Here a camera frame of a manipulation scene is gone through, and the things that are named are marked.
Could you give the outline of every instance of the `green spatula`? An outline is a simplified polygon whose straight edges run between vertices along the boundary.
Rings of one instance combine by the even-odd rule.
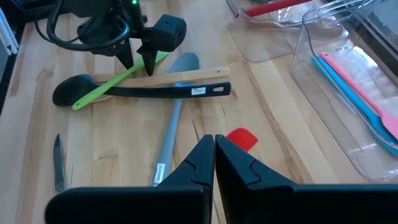
[[[156,60],[155,63],[161,61],[163,58],[168,56],[169,53],[167,52],[161,52],[159,51],[156,55]],[[93,100],[97,99],[99,96],[104,94],[106,91],[108,91],[112,86],[115,86],[119,82],[121,82],[123,79],[125,79],[127,76],[129,76],[131,73],[135,72],[139,68],[144,67],[144,61],[142,57],[140,56],[136,63],[134,64],[133,67],[129,68],[129,70],[123,72],[122,74],[114,77],[113,79],[109,80],[108,82],[104,83],[103,85],[99,86],[95,90],[87,93],[85,96],[80,98],[80,100],[76,101],[76,103],[72,106],[74,110],[78,110],[87,104],[91,103]]]

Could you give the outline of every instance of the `pink spatula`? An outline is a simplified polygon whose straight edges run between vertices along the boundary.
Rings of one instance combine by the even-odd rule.
[[[364,98],[371,107],[379,114],[384,127],[398,139],[398,118],[394,115],[383,110],[377,103],[365,92],[362,88],[353,80],[353,78],[344,69],[331,58],[327,53],[323,52],[321,57],[326,61],[327,64],[339,75],[344,81],[346,81],[355,91],[357,91],[362,98]]]

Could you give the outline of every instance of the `knife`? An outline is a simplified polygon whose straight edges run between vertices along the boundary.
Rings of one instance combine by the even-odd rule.
[[[65,190],[65,171],[63,168],[62,140],[61,135],[57,135],[54,142],[53,150],[54,174],[55,174],[55,190],[61,193]]]

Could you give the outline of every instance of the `glass dish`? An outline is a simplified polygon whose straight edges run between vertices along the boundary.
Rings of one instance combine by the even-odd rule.
[[[322,3],[321,0],[304,1],[306,2],[298,5],[250,16],[248,11],[253,8],[286,0],[227,0],[231,11],[228,30],[241,55],[248,61],[261,62],[292,53],[300,33],[302,16],[310,8]]]
[[[346,93],[335,87],[331,73],[321,66],[326,79],[312,61],[327,52],[379,106],[398,116],[397,70],[387,66],[391,61],[396,64],[398,57],[369,26],[369,15],[380,3],[337,0],[305,13],[291,75],[358,172],[370,181],[397,182],[398,157],[383,144],[390,151],[398,150],[398,145],[385,140]],[[328,17],[335,19],[325,22]],[[337,27],[344,30],[340,38],[318,38],[320,29]]]

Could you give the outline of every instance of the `price tag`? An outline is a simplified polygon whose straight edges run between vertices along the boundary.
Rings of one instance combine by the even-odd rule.
[[[201,88],[193,88],[192,89],[192,96],[193,95],[202,95],[206,93],[206,87]]]
[[[157,164],[156,174],[155,174],[155,179],[154,179],[155,184],[160,184],[161,181],[163,180],[165,167],[166,167],[166,164]]]

